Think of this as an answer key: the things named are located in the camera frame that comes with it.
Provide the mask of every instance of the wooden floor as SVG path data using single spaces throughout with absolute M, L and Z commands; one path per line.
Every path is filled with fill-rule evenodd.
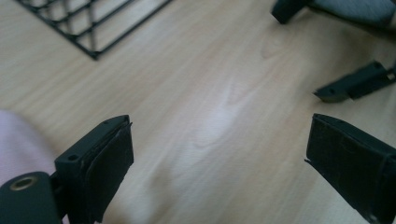
M 311 117 L 343 119 L 396 147 L 396 88 L 323 104 L 311 92 L 396 44 L 273 0 L 175 0 L 91 60 L 14 1 L 0 1 L 0 108 L 60 155 L 128 114 L 135 163 L 105 223 L 366 223 L 304 162 Z

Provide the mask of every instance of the black wire rack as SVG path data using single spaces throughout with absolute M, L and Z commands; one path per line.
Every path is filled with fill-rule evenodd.
M 103 46 L 98 46 L 97 40 L 97 30 L 99 30 L 100 26 L 103 26 L 107 21 L 116 17 L 125 8 L 133 7 L 134 3 L 147 0 L 123 0 L 110 10 L 108 8 L 105 12 L 102 10 L 101 14 L 103 15 L 100 17 L 97 16 L 98 13 L 95 11 L 97 9 L 96 5 L 100 2 L 106 2 L 107 4 L 113 3 L 112 1 L 80 0 L 77 6 L 72 6 L 76 2 L 74 0 L 15 1 L 36 15 L 48 26 L 52 27 L 58 34 L 69 40 L 77 48 L 84 51 L 94 60 L 98 60 L 100 55 L 117 45 L 124 37 L 152 18 L 172 0 L 156 0 L 152 4 L 154 6 L 148 12 L 139 16 L 137 20 L 134 20 L 133 24 L 129 24 L 126 29 L 111 38 Z M 86 25 L 82 29 L 75 29 L 74 23 L 81 23 L 81 20 L 85 20 Z

